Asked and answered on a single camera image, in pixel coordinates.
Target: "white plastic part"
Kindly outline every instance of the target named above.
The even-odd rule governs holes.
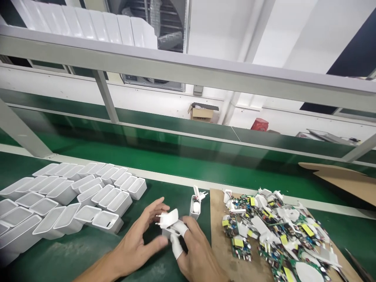
[[[77,165],[74,168],[72,168],[70,171],[68,171],[66,174],[64,174],[63,177],[67,178],[68,180],[78,181],[81,179],[78,172],[83,168],[84,166]]]
[[[13,201],[17,200],[19,197],[23,196],[24,193],[16,192],[17,189],[21,188],[22,186],[26,185],[27,183],[33,181],[35,178],[33,177],[24,177],[18,180],[17,182],[9,185],[8,187],[4,188],[0,191],[0,196],[4,198],[11,199]]]
[[[179,220],[179,213],[177,209],[174,209],[169,213],[162,213],[159,215],[159,218],[159,222],[156,222],[155,224],[159,225],[159,227],[163,229],[176,223]]]
[[[114,173],[116,173],[119,169],[118,168],[111,168],[109,169],[105,174],[101,176],[101,179],[104,184],[111,184],[113,185],[113,182],[111,180],[111,176],[113,176]]]
[[[55,163],[49,164],[49,165],[45,166],[44,168],[41,168],[37,172],[34,172],[33,176],[37,177],[37,176],[45,175],[47,172],[49,172],[51,169],[53,169],[54,167],[56,167],[58,165],[59,164],[55,164]]]
[[[170,227],[162,229],[162,236],[165,236],[168,240],[171,240],[171,235],[175,235],[176,237],[180,236],[180,233]]]
[[[49,170],[45,175],[55,175],[56,173],[58,173],[60,170],[62,170],[67,165],[69,165],[69,163],[60,163],[58,166]]]
[[[130,194],[132,199],[139,200],[142,197],[142,195],[145,193],[146,188],[147,186],[146,186],[145,179],[137,178],[136,181],[134,181],[133,184],[129,187],[128,193]]]
[[[171,243],[172,243],[172,253],[174,254],[175,259],[177,260],[179,256],[181,255],[181,253],[183,252],[183,248],[180,245],[179,238],[176,234],[170,234],[169,239],[171,240]]]
[[[195,203],[195,198],[196,198],[196,195],[192,195],[191,204],[190,204],[190,208],[189,208],[189,216],[191,216],[191,217],[193,217],[197,220],[199,218],[200,214],[201,214],[201,203],[197,202],[199,204],[199,211],[194,212],[193,205]]]
[[[11,0],[13,6],[16,8],[18,14],[21,16],[23,22],[25,23],[26,27],[31,30],[36,30],[36,24],[33,21],[33,18],[30,16],[29,12],[27,11],[27,7],[25,4],[20,0]]]
[[[258,193],[260,195],[263,195],[264,197],[267,197],[267,196],[269,196],[271,194],[271,191],[269,191],[268,189],[261,189],[261,188],[259,188],[258,189]]]
[[[16,193],[19,193],[19,197],[27,194],[30,189],[34,188],[34,186],[37,186],[39,183],[47,179],[47,176],[37,176],[32,181],[26,183],[25,185],[21,186],[16,190]]]
[[[267,200],[265,199],[264,196],[256,195],[255,199],[257,199],[257,203],[258,203],[259,208],[263,208],[263,209],[267,210],[268,212],[271,212],[271,209],[269,207],[267,207],[268,202],[267,202]]]
[[[121,175],[119,179],[114,182],[115,187],[120,188],[124,184],[124,182],[127,181],[127,179],[131,176],[132,174],[129,172],[123,173],[123,175]]]
[[[98,171],[100,171],[106,164],[105,163],[97,163],[93,168],[91,168],[88,171],[88,174],[96,174]]]
[[[273,234],[267,228],[265,223],[262,221],[262,219],[258,216],[255,216],[254,218],[251,219],[252,224],[254,227],[257,229],[257,232],[260,234],[260,242],[265,243],[269,240],[273,239]]]
[[[318,270],[305,262],[295,264],[296,273],[301,282],[324,282],[324,277]]]
[[[123,191],[128,191],[128,189],[132,186],[132,184],[136,181],[136,176],[130,176],[126,181],[124,181],[123,185],[120,186],[120,189]]]
[[[93,21],[98,40],[109,42],[110,40],[108,39],[107,28],[102,14],[102,12],[90,10],[91,20]]]
[[[122,44],[117,16],[111,13],[102,14],[108,32],[108,39],[111,43]]]
[[[71,29],[60,5],[39,3],[43,16],[54,34],[72,36]]]
[[[9,229],[10,227],[8,225],[0,222],[0,236],[7,233]]]
[[[107,164],[104,167],[102,167],[100,170],[98,170],[95,175],[96,177],[102,177],[106,172],[108,172],[110,169],[114,167],[113,164]]]
[[[132,204],[132,198],[129,193],[121,191],[115,199],[107,206],[107,210],[112,213],[118,214],[120,217],[127,211]]]
[[[74,219],[74,216],[81,207],[83,207],[81,203],[67,206],[60,215],[59,219],[56,221],[53,229],[67,235],[80,231],[83,224],[77,219]]]
[[[100,179],[99,177],[97,178],[94,178],[92,181],[80,186],[78,188],[78,191],[81,193],[89,190],[90,188],[94,187],[94,186],[97,186],[97,185],[100,185],[101,187],[104,187],[105,184],[103,183],[102,179]]]
[[[127,172],[127,168],[125,167],[121,167],[119,168],[119,170],[117,172],[115,172],[112,176],[111,176],[111,181],[113,182],[113,184],[115,185],[115,182],[124,174]]]
[[[295,209],[277,208],[277,213],[285,222],[288,220],[295,222],[300,216],[300,212]]]
[[[64,16],[67,19],[67,22],[69,24],[70,31],[72,32],[72,36],[84,38],[80,23],[78,22],[76,11],[74,10],[74,7],[62,6],[61,8],[63,9]]]
[[[9,213],[0,217],[0,221],[9,227],[15,227],[21,222],[25,221],[33,215],[33,211],[30,211],[24,207],[17,207]]]
[[[123,45],[134,46],[130,17],[125,15],[117,15],[117,22],[119,23],[121,41],[123,42]]]
[[[154,28],[143,18],[131,17],[130,21],[132,23],[134,46],[158,49],[158,39],[154,34]]]
[[[69,172],[72,168],[75,168],[77,164],[68,164],[65,166],[63,169],[59,170],[58,172],[55,173],[56,176],[63,176],[67,172]]]
[[[73,191],[71,185],[74,183],[72,180],[67,180],[57,186],[54,190],[47,194],[47,198],[50,198],[62,205],[69,204],[77,194]]]
[[[87,177],[89,175],[89,171],[95,167],[97,165],[97,163],[88,163],[87,165],[85,165],[79,172],[78,172],[78,175],[81,177],[81,178],[84,178],[84,177]]]
[[[113,187],[112,185],[104,186],[102,190],[100,190],[93,198],[91,198],[91,201],[98,206],[99,202],[114,188],[115,187]]]
[[[82,8],[75,8],[78,21],[82,28],[83,35],[86,39],[97,40],[93,22],[90,17],[90,11]]]
[[[30,210],[36,214],[45,217],[53,208],[61,206],[58,202],[55,202],[49,198],[43,198],[36,204],[30,207]]]
[[[54,230],[53,227],[65,209],[65,206],[52,209],[49,212],[49,214],[38,225],[38,227],[33,231],[33,235],[48,240],[63,237],[64,233],[58,230]]]
[[[246,225],[242,224],[241,222],[238,222],[238,230],[240,236],[248,238],[249,228]]]
[[[236,213],[236,214],[245,213],[245,212],[246,212],[246,209],[231,209],[230,210],[230,213]]]
[[[77,201],[82,204],[82,206],[95,206],[95,203],[91,201],[91,199],[100,191],[102,190],[101,185],[95,185],[90,189],[86,190],[82,194],[77,196]]]
[[[102,209],[97,207],[84,206],[76,213],[74,219],[77,219],[82,224],[91,226],[95,216],[99,214],[101,211]]]
[[[112,189],[99,203],[98,206],[102,209],[107,209],[108,205],[115,199],[115,197],[121,192],[120,189]]]
[[[5,199],[0,202],[0,217],[17,208],[18,205],[12,200]]]
[[[314,226],[318,235],[320,237],[324,238],[325,243],[327,243],[327,244],[330,243],[330,238],[329,238],[328,234],[324,231],[324,229],[322,229],[322,227],[320,225],[316,224],[316,222],[310,217],[306,217],[305,221],[309,224],[309,228],[311,228],[312,230],[313,230],[312,226]]]
[[[224,197],[223,197],[223,202],[224,202],[225,204],[227,204],[228,201],[231,200],[231,197],[230,197],[230,196],[232,196],[232,190],[226,189],[226,190],[224,191]]]
[[[93,226],[108,233],[117,234],[124,222],[120,216],[108,211],[101,211],[92,222]]]
[[[327,264],[336,266],[341,268],[342,266],[338,263],[338,257],[335,253],[333,253],[333,249],[327,250],[325,247],[325,244],[322,244],[320,248],[320,253],[317,253],[315,251],[311,251],[306,249],[305,250],[308,254],[313,256],[314,258],[321,260],[323,262],[326,262]]]
[[[42,221],[38,215],[33,215],[20,225],[0,237],[0,252],[24,253],[40,240],[33,231]]]
[[[86,183],[88,183],[88,182],[90,182],[94,179],[95,179],[95,176],[90,174],[90,175],[85,176],[84,178],[76,181],[75,183],[72,184],[73,191],[75,191],[76,194],[80,194],[78,188],[80,188],[80,186],[82,186],[82,185],[84,185],[84,184],[86,184]]]
[[[60,184],[64,183],[65,181],[67,181],[66,178],[64,178],[64,177],[57,177],[50,184],[46,185],[43,189],[41,189],[40,191],[38,191],[38,193],[42,194],[42,195],[47,195],[48,193],[50,193],[51,191],[53,191],[56,187],[58,187]]]
[[[32,205],[36,204],[40,200],[44,198],[43,195],[38,194],[36,192],[30,192],[27,193],[26,195],[22,196],[21,198],[16,200],[16,204],[23,206],[25,208],[29,208]]]
[[[42,11],[40,10],[39,5],[32,0],[23,0],[31,18],[33,19],[33,22],[35,24],[35,29],[37,31],[47,32],[51,33],[51,30],[42,15]]]
[[[54,175],[48,176],[43,181],[39,182],[37,185],[30,188],[29,192],[40,192],[40,190],[42,190],[43,188],[45,188],[47,185],[51,184],[53,181],[55,181],[58,178],[59,178],[58,176],[54,176]]]

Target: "white wall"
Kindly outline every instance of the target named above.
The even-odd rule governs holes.
[[[253,63],[325,74],[375,8],[374,0],[276,1]],[[290,110],[302,105],[271,97],[264,102]]]
[[[0,66],[0,88],[55,97],[97,105],[104,105],[94,79],[57,73],[40,73]],[[157,91],[147,87],[126,87],[108,84],[115,107],[189,119],[187,110],[193,102],[221,107],[223,101],[195,97],[181,92]],[[216,111],[213,122],[217,121]]]

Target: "finger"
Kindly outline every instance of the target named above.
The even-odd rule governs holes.
[[[144,211],[151,212],[151,211],[155,210],[155,208],[156,208],[158,205],[162,204],[164,200],[165,200],[164,197],[161,197],[161,198],[155,200],[155,201],[152,202],[150,205],[148,205],[148,206],[145,208]]]
[[[149,244],[143,246],[142,248],[142,255],[144,256],[145,261],[147,261],[150,257],[152,257],[155,253],[162,250],[164,247],[168,245],[168,239],[165,236],[158,236]]]
[[[188,230],[188,227],[181,220],[171,225],[171,228],[178,231],[183,236],[183,238],[184,238],[185,232]]]
[[[145,232],[145,230],[147,229],[145,229],[145,227],[149,224],[150,213],[153,212],[155,208],[163,202],[164,199],[164,197],[161,197],[152,202],[144,209],[139,219],[137,219],[135,224],[132,226],[132,229],[134,229],[136,236],[141,236]]]
[[[192,235],[199,239],[202,236],[204,236],[203,232],[201,231],[201,228],[197,221],[193,217],[184,216],[183,222],[188,226],[188,229],[191,231]]]
[[[174,253],[175,259],[177,260],[183,252],[183,248],[180,245],[179,238],[175,234],[171,234],[170,240],[172,243],[172,252]]]
[[[180,256],[176,259],[176,262],[179,266],[179,269],[180,271],[182,272],[182,274],[185,276],[185,278],[188,279],[188,281],[192,281],[190,279],[190,274],[189,274],[189,267],[188,267],[188,264],[189,264],[189,261],[188,261],[188,256],[187,254],[185,253],[185,251],[183,251]]]
[[[164,210],[164,211],[168,211],[168,210],[170,210],[170,207],[167,206],[165,203],[161,203],[161,204],[159,204],[158,206],[156,206],[155,210]]]
[[[192,232],[195,239],[199,242],[206,244],[210,247],[209,241],[206,238],[204,232],[201,230],[199,224],[193,217],[183,217],[183,222],[188,226],[189,230]]]
[[[186,230],[184,234],[184,241],[187,244],[187,248],[192,249],[195,244],[197,244],[197,241],[193,237],[192,233],[190,230]]]

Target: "metal frame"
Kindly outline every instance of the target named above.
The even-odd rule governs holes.
[[[119,122],[103,71],[128,73],[135,76],[154,77],[162,80],[179,81],[237,92],[376,112],[376,108],[374,107],[376,102],[376,83],[369,81],[97,42],[31,31],[18,27],[3,26],[0,30],[0,41],[2,43],[0,44],[0,54],[3,55],[92,69],[111,122],[131,127],[141,126]],[[19,126],[23,128],[22,131],[29,132],[30,129],[22,121],[21,123]],[[319,157],[333,161],[351,162],[376,145],[375,135],[343,158],[334,158],[182,132],[170,132],[169,130],[161,130],[159,128],[142,128],[185,136],[192,135],[192,137],[202,139]],[[17,136],[12,130],[7,129],[16,141],[19,139],[19,136],[23,136],[23,133]],[[32,151],[32,154],[42,156],[52,153],[37,137],[30,140],[30,143],[32,144],[23,142],[22,145],[26,149],[29,148],[28,150]],[[43,149],[47,149],[48,151],[43,153],[41,152]],[[372,167],[376,166],[362,162],[353,163]]]
[[[0,99],[0,127],[35,157],[53,155],[38,136]]]
[[[342,157],[343,162],[351,163],[376,147],[376,134]]]
[[[100,70],[93,70],[93,74],[111,122],[115,124],[119,123],[118,114],[116,113],[116,109],[111,98],[110,90],[108,89],[104,72]]]

